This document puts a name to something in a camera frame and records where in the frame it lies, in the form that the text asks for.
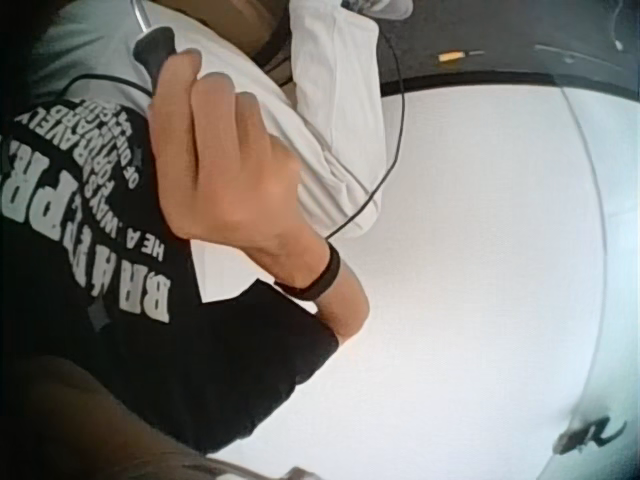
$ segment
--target gray floor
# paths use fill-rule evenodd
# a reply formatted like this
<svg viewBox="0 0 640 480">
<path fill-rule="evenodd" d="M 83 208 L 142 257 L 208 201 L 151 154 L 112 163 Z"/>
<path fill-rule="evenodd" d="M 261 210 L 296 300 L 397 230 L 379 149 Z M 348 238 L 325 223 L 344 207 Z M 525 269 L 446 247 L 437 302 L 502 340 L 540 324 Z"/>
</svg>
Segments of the gray floor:
<svg viewBox="0 0 640 480">
<path fill-rule="evenodd" d="M 408 20 L 380 22 L 398 52 L 405 78 L 523 71 L 578 75 L 638 91 L 639 0 L 623 0 L 615 22 L 619 0 L 414 1 Z M 451 50 L 484 53 L 440 63 L 437 55 Z M 393 58 L 384 42 L 379 58 L 382 82 L 395 80 Z"/>
</svg>

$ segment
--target wrist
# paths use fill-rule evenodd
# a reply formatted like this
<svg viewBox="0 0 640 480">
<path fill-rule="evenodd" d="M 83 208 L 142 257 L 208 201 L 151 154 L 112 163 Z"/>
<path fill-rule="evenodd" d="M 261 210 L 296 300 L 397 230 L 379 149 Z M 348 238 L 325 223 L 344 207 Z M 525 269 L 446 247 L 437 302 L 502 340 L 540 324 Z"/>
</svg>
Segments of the wrist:
<svg viewBox="0 0 640 480">
<path fill-rule="evenodd" d="M 330 257 L 326 240 L 307 224 L 282 233 L 267 248 L 249 249 L 245 253 L 277 282 L 301 289 L 322 274 Z"/>
</svg>

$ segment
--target hand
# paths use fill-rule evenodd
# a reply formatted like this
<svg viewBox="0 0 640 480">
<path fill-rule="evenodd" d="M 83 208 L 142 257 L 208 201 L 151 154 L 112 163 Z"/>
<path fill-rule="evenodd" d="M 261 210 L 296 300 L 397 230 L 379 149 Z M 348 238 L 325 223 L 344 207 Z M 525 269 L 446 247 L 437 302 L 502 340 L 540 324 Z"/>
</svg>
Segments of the hand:
<svg viewBox="0 0 640 480">
<path fill-rule="evenodd" d="M 298 209 L 300 163 L 270 135 L 257 99 L 231 79 L 197 79 L 201 57 L 170 57 L 151 102 L 158 194 L 171 230 L 245 252 L 278 251 L 310 227 Z"/>
</svg>

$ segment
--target tool handle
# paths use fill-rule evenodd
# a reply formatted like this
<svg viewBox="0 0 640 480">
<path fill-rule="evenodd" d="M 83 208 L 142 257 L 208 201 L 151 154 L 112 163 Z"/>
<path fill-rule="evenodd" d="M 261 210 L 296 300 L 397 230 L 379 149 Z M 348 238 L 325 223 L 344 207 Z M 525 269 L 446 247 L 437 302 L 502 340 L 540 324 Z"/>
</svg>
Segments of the tool handle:
<svg viewBox="0 0 640 480">
<path fill-rule="evenodd" d="M 134 45 L 133 58 L 149 74 L 153 93 L 156 93 L 158 77 L 164 62 L 175 53 L 176 37 L 171 27 L 156 27 L 145 33 Z"/>
</svg>

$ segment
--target sneaker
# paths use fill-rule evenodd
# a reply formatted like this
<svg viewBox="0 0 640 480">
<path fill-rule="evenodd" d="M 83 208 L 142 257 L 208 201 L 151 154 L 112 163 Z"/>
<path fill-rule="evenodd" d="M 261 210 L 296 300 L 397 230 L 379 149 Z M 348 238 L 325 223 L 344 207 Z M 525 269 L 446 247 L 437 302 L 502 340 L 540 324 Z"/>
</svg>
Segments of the sneaker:
<svg viewBox="0 0 640 480">
<path fill-rule="evenodd" d="M 413 0 L 344 0 L 342 6 L 382 20 L 404 20 L 413 12 Z"/>
</svg>

